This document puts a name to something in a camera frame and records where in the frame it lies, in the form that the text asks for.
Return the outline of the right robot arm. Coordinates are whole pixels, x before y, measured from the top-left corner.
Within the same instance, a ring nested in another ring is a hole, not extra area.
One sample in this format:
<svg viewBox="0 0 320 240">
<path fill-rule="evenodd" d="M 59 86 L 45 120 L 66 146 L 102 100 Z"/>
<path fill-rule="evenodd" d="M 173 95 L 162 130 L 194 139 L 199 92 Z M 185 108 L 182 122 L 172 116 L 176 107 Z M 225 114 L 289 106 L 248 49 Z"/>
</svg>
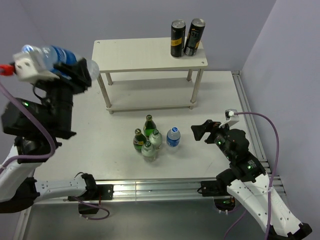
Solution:
<svg viewBox="0 0 320 240">
<path fill-rule="evenodd" d="M 196 141 L 209 133 L 206 144 L 215 144 L 229 161 L 229 168 L 215 180 L 200 183 L 198 192 L 204 197 L 231 195 L 254 217 L 269 240 L 302 240 L 312 228 L 289 210 L 262 163 L 249 151 L 246 133 L 207 120 L 191 126 Z"/>
</svg>

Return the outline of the green glass bottle rear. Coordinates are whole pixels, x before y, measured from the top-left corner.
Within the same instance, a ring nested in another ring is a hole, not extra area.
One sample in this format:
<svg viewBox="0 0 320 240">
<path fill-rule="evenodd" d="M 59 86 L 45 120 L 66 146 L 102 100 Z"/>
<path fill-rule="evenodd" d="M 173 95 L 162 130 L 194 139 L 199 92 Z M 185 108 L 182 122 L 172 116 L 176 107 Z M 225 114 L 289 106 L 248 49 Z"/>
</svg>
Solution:
<svg viewBox="0 0 320 240">
<path fill-rule="evenodd" d="M 155 122 L 153 121 L 152 115 L 148 114 L 146 116 L 146 121 L 143 126 L 144 135 L 149 138 L 152 132 L 157 128 Z"/>
</svg>

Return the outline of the green glass bottle front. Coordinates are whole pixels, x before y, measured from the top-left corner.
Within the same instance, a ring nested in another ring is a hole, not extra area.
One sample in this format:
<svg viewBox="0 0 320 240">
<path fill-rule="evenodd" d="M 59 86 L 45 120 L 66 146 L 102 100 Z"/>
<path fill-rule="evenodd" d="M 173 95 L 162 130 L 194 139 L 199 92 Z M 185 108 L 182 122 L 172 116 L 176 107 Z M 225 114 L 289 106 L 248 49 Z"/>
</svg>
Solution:
<svg viewBox="0 0 320 240">
<path fill-rule="evenodd" d="M 146 137 L 143 135 L 140 128 L 136 128 L 134 131 L 134 138 L 133 138 L 133 147 L 137 152 L 142 151 L 142 147 L 147 141 Z"/>
</svg>

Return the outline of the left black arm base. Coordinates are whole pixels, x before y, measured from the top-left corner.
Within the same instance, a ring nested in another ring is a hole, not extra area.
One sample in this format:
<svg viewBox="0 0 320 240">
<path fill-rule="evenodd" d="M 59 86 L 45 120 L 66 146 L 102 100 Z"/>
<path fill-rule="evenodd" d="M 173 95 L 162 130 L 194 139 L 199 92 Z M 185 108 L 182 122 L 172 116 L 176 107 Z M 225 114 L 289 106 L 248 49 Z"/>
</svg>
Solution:
<svg viewBox="0 0 320 240">
<path fill-rule="evenodd" d="M 73 196 L 68 196 L 67 200 L 70 202 L 78 202 L 78 211 L 82 215 L 95 215 L 98 213 L 98 207 L 101 206 L 102 201 L 112 200 L 114 193 L 113 184 L 98 184 L 97 190 L 89 196 L 79 196 L 78 198 L 83 202 L 93 201 L 95 207 L 87 206 L 84 203 L 78 202 Z"/>
</svg>

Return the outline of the black can yellow label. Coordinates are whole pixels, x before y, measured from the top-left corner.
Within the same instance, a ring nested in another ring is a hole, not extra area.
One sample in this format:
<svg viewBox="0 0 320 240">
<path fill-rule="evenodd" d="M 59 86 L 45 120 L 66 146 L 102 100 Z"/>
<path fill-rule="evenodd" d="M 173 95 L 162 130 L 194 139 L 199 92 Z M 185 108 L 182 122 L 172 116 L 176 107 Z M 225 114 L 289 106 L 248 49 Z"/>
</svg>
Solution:
<svg viewBox="0 0 320 240">
<path fill-rule="evenodd" d="M 171 23 L 170 54 L 174 58 L 180 58 L 184 54 L 186 23 L 182 19 Z"/>
</svg>

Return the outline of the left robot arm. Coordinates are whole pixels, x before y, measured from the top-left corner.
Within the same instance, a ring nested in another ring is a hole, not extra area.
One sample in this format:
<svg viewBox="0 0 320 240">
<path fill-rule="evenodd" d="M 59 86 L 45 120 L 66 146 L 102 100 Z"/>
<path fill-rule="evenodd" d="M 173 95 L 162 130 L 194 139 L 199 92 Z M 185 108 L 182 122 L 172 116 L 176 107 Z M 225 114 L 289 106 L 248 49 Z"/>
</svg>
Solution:
<svg viewBox="0 0 320 240">
<path fill-rule="evenodd" d="M 39 181 L 32 172 L 75 135 L 71 130 L 73 97 L 92 85 L 87 61 L 55 63 L 47 76 L 37 76 L 32 87 L 45 91 L 40 103 L 8 96 L 1 115 L 2 130 L 15 137 L 11 152 L 0 166 L 0 211 L 18 213 L 33 204 L 67 197 L 88 201 L 96 197 L 94 177 L 82 173 L 70 180 Z"/>
</svg>

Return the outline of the black can gold top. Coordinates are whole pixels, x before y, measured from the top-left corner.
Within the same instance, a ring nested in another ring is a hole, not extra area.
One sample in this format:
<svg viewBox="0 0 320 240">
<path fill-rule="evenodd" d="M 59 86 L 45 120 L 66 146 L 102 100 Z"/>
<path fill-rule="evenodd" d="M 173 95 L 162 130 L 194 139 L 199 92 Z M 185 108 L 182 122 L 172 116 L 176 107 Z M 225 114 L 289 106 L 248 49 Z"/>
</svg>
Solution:
<svg viewBox="0 0 320 240">
<path fill-rule="evenodd" d="M 184 46 L 184 54 L 193 57 L 198 50 L 206 23 L 201 18 L 194 18 L 189 27 L 188 35 Z"/>
</svg>

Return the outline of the green glass bottle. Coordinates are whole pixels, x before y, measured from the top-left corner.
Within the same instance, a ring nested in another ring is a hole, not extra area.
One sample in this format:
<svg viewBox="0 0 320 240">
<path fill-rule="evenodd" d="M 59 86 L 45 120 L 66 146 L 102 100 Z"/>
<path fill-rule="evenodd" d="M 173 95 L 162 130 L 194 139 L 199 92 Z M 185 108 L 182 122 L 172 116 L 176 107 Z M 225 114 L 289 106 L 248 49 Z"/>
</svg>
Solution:
<svg viewBox="0 0 320 240">
<path fill-rule="evenodd" d="M 137 152 L 142 151 L 142 147 L 147 141 L 146 137 L 143 135 L 140 128 L 136 128 L 134 131 L 134 138 L 133 138 L 133 147 Z"/>
<path fill-rule="evenodd" d="M 143 126 L 144 135 L 149 138 L 152 132 L 157 128 L 155 122 L 153 121 L 152 115 L 148 114 L 146 116 L 146 121 Z"/>
</svg>

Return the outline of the aluminium front rail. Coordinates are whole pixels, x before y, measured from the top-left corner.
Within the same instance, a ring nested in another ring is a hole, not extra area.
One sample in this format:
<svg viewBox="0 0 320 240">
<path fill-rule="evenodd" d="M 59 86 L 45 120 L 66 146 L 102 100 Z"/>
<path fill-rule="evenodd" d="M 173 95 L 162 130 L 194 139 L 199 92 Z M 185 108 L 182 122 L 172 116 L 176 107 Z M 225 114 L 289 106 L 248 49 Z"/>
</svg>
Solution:
<svg viewBox="0 0 320 240">
<path fill-rule="evenodd" d="M 151 180 L 98 180 L 97 185 L 112 184 L 112 200 L 107 202 L 151 202 L 200 200 L 197 192 L 201 181 L 214 181 L 214 178 L 173 178 Z"/>
</svg>

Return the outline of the small blue label water bottle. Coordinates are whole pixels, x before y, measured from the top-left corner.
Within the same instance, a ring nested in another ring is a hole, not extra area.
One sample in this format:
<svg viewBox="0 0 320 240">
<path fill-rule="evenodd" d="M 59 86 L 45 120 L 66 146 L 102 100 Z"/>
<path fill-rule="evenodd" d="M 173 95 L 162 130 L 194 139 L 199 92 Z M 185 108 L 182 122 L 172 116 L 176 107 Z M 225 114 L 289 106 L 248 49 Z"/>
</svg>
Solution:
<svg viewBox="0 0 320 240">
<path fill-rule="evenodd" d="M 177 147 L 181 140 L 181 133 L 177 127 L 172 127 L 166 134 L 166 143 L 169 147 Z"/>
</svg>

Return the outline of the clear soda bottle rear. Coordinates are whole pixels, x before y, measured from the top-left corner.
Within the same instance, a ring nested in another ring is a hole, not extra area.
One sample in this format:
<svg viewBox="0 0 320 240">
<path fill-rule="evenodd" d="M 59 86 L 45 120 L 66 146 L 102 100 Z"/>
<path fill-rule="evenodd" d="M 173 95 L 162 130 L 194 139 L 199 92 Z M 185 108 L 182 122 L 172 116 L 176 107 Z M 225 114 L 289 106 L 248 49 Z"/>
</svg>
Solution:
<svg viewBox="0 0 320 240">
<path fill-rule="evenodd" d="M 149 141 L 155 147 L 155 149 L 158 150 L 163 143 L 163 136 L 157 129 L 154 129 L 149 135 Z"/>
</svg>

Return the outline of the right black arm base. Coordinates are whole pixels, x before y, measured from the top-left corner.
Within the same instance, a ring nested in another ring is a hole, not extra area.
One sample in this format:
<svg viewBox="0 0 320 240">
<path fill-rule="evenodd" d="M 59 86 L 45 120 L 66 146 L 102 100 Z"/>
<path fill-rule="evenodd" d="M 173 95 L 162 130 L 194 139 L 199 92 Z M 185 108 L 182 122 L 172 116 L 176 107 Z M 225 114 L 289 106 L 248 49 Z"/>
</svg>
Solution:
<svg viewBox="0 0 320 240">
<path fill-rule="evenodd" d="M 218 180 L 201 181 L 197 193 L 203 197 L 213 197 L 217 209 L 231 211 L 236 207 L 236 200 L 227 193 L 225 186 Z"/>
</svg>

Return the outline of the white two-tier shelf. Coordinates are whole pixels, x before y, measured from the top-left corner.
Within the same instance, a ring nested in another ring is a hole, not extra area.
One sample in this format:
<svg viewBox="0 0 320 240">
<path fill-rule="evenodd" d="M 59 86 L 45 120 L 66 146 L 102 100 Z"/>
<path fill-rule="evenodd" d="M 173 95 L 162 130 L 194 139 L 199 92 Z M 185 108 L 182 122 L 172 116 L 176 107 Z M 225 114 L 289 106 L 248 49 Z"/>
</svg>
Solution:
<svg viewBox="0 0 320 240">
<path fill-rule="evenodd" d="M 92 60 L 110 114 L 196 106 L 208 66 L 205 49 L 200 44 L 195 56 L 174 58 L 170 43 L 168 37 L 94 42 Z"/>
</svg>

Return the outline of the clear soda bottle front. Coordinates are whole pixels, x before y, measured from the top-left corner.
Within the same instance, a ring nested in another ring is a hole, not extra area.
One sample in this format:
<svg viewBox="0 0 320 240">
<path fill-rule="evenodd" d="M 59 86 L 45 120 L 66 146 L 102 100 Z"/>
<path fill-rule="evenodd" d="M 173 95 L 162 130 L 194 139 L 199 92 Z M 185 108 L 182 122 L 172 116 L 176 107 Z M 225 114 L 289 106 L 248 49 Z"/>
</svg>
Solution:
<svg viewBox="0 0 320 240">
<path fill-rule="evenodd" d="M 156 160 L 156 149 L 150 141 L 146 141 L 141 148 L 141 154 L 143 159 L 148 162 L 154 162 Z"/>
</svg>

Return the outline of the clear soda bottle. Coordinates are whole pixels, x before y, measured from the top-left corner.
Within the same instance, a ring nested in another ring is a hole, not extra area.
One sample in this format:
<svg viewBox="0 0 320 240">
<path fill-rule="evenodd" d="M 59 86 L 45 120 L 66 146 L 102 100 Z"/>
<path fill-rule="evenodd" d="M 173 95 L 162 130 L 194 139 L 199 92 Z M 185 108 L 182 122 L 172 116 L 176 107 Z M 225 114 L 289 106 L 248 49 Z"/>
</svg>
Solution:
<svg viewBox="0 0 320 240">
<path fill-rule="evenodd" d="M 143 159 L 148 162 L 154 162 L 156 160 L 156 149 L 150 141 L 146 141 L 141 148 L 141 154 Z"/>
<path fill-rule="evenodd" d="M 149 141 L 155 147 L 155 149 L 158 150 L 163 143 L 163 136 L 157 129 L 154 129 L 149 135 Z"/>
</svg>

